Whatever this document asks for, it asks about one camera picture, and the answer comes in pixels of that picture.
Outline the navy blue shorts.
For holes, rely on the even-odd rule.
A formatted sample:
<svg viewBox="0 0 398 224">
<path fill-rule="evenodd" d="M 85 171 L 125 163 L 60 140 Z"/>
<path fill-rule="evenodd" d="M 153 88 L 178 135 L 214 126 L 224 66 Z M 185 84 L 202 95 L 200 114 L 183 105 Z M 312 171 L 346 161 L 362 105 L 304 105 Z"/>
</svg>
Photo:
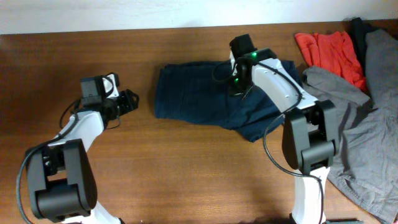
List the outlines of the navy blue shorts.
<svg viewBox="0 0 398 224">
<path fill-rule="evenodd" d="M 168 64 L 160 70 L 154 100 L 155 117 L 237 131 L 255 142 L 284 122 L 272 100 L 260 89 L 246 96 L 231 96 L 228 86 L 215 82 L 231 73 L 221 62 Z"/>
</svg>

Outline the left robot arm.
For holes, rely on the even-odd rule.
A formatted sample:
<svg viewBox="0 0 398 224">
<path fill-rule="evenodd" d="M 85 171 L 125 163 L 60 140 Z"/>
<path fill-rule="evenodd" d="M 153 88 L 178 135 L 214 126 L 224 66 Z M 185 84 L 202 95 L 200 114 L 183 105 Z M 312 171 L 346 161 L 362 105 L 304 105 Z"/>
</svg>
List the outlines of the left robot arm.
<svg viewBox="0 0 398 224">
<path fill-rule="evenodd" d="M 98 201 L 98 191 L 87 152 L 112 121 L 138 108 L 139 95 L 119 91 L 115 73 L 82 78 L 81 96 L 73 101 L 66 125 L 51 140 L 28 149 L 16 179 L 16 200 L 21 217 L 29 223 L 21 200 L 22 173 L 27 174 L 30 209 L 37 219 L 52 223 L 114 223 Z"/>
</svg>

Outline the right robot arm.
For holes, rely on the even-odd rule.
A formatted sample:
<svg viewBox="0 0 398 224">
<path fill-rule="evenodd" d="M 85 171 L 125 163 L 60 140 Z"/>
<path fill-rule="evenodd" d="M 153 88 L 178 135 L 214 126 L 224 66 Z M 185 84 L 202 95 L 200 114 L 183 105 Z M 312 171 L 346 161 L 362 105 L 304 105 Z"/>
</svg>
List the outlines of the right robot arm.
<svg viewBox="0 0 398 224">
<path fill-rule="evenodd" d="M 261 89 L 284 119 L 282 152 L 290 166 L 281 169 L 295 178 L 292 223 L 325 223 L 325 184 L 339 153 L 336 108 L 306 92 L 284 69 L 271 49 L 257 49 L 249 35 L 230 43 L 233 73 L 228 79 L 234 94 Z"/>
</svg>

